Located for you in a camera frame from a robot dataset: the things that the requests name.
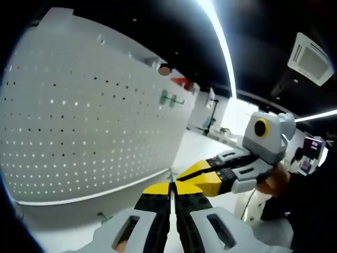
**desk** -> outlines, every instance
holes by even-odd
[[[172,165],[173,178],[198,160],[230,149],[220,142],[186,130]],[[169,181],[170,175],[171,172],[167,171],[145,182],[86,201],[46,207],[16,206],[19,212],[23,212],[29,231],[46,252],[77,250],[88,244],[93,239],[95,229],[101,226],[102,219],[97,213],[102,212],[110,217],[124,208],[133,207],[146,187]],[[236,198],[236,195],[227,193],[209,200],[213,206],[222,206],[234,213]],[[170,216],[170,222],[165,252],[183,253],[175,215]]]

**perforated white panel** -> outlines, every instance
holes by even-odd
[[[176,100],[161,105],[161,94]],[[195,97],[85,35],[27,31],[0,93],[1,172],[26,205],[67,203],[169,168]]]

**led light strip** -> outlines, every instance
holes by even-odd
[[[232,97],[236,99],[236,87],[235,87],[235,78],[234,78],[234,70],[233,70],[233,65],[232,65],[232,60],[231,60],[231,55],[230,55],[230,50],[227,45],[227,41],[225,38],[225,34],[223,33],[220,21],[216,15],[216,12],[214,10],[213,4],[211,0],[197,0],[200,6],[204,9],[205,13],[209,17],[215,33],[217,35],[217,38],[220,42],[220,46],[223,52],[223,55],[225,57],[225,62],[227,66],[227,71],[228,75],[230,78],[230,83],[231,83],[231,92],[232,92]]]
[[[335,114],[337,114],[337,110],[332,110],[330,112],[323,112],[323,113],[320,113],[320,114],[299,118],[299,119],[296,119],[295,122],[314,120],[314,119],[318,119],[318,118],[332,116],[332,115],[335,115]]]

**person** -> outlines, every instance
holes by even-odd
[[[289,171],[291,173],[298,173],[300,169],[300,162],[303,157],[303,149],[297,148],[293,159],[291,159]]]
[[[308,176],[291,173],[279,164],[257,185],[259,192],[273,196],[266,202],[262,220],[290,213],[287,219],[294,232],[291,249],[295,253],[328,252],[335,247],[336,155],[337,148],[331,148],[322,166]]]

